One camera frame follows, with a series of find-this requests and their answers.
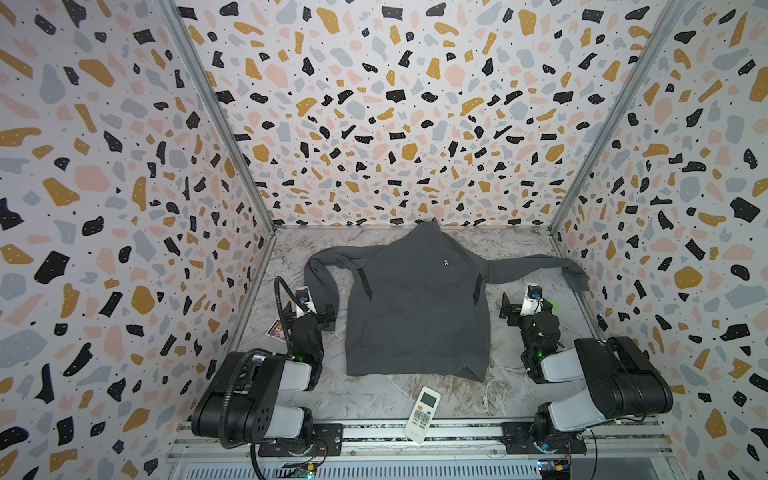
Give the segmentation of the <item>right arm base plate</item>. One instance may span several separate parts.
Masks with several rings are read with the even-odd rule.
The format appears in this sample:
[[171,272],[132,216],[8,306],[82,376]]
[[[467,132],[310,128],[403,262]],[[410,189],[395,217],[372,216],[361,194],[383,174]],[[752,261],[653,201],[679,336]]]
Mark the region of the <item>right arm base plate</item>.
[[503,422],[501,442],[510,455],[583,454],[587,452],[583,436],[560,432],[534,421]]

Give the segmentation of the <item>dark grey zip jacket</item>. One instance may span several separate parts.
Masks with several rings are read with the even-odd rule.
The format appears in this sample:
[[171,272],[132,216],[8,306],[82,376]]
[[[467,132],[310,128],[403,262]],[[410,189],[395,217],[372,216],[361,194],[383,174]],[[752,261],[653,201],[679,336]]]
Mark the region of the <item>dark grey zip jacket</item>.
[[571,289],[589,288],[587,274],[570,259],[487,260],[435,221],[387,245],[337,246],[313,254],[303,276],[318,308],[339,306],[332,267],[354,278],[346,308],[350,376],[434,374],[481,382],[491,347],[487,285],[558,268]]

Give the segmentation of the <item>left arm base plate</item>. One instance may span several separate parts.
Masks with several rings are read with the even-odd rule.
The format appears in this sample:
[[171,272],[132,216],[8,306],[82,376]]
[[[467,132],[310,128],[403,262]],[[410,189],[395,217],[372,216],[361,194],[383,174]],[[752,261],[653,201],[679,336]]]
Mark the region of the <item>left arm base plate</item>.
[[258,447],[260,457],[338,457],[343,444],[342,423],[319,423],[303,427],[296,438],[263,440]]

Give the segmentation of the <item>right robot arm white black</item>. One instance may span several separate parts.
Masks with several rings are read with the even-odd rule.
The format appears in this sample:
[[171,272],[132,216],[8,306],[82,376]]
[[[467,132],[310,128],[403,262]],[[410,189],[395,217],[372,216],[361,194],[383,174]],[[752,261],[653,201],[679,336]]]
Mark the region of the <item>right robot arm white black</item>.
[[503,295],[499,317],[519,329],[521,362],[531,380],[585,382],[569,398],[538,407],[526,437],[540,450],[571,446],[585,430],[610,421],[641,422],[672,409],[671,387],[632,339],[577,338],[565,347],[559,318],[540,286],[530,285],[519,304]]

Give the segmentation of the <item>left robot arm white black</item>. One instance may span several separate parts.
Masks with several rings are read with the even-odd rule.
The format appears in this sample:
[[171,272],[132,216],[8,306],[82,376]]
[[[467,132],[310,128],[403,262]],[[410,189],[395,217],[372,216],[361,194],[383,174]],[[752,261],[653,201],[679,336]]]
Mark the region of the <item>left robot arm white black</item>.
[[321,330],[335,317],[331,304],[317,316],[285,308],[289,353],[260,348],[229,353],[191,416],[193,434],[216,440],[225,449],[253,444],[295,456],[311,450],[311,410],[280,405],[278,394],[316,387],[324,359]]

